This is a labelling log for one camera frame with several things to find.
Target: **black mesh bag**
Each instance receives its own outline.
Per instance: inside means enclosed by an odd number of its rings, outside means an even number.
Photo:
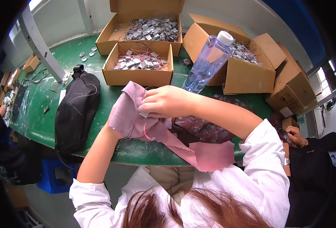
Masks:
[[[74,67],[73,81],[55,115],[55,149],[67,163],[80,163],[83,158],[71,156],[81,150],[100,102],[100,81],[85,72],[82,65]]]

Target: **blue bin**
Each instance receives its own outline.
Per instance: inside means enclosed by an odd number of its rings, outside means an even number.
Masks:
[[[75,170],[76,165],[67,165],[74,168],[74,170],[71,169],[71,178],[77,178],[77,172]],[[63,180],[56,179],[55,177],[54,169],[59,167],[65,167],[60,160],[42,160],[42,178],[38,183],[36,183],[38,188],[51,194],[69,192],[70,185],[65,185]]]

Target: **plastic water bottle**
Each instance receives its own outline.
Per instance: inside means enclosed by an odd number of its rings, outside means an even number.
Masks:
[[[230,58],[232,54],[230,45],[233,41],[234,38],[226,31],[220,31],[218,36],[209,36],[187,79],[184,81],[183,89],[192,93],[201,92],[209,80]]]

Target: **wristwatch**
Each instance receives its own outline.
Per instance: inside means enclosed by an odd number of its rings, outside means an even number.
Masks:
[[[283,166],[289,165],[290,161],[288,158],[284,158]]]

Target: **shirt sleeve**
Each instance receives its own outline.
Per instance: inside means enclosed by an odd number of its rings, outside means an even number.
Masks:
[[[265,119],[239,144],[245,153],[244,172],[266,193],[274,227],[284,226],[289,213],[289,179],[284,172],[283,144],[274,127]]]
[[[114,210],[104,184],[80,183],[73,179],[69,198],[76,208],[74,217],[81,228],[112,227]]]

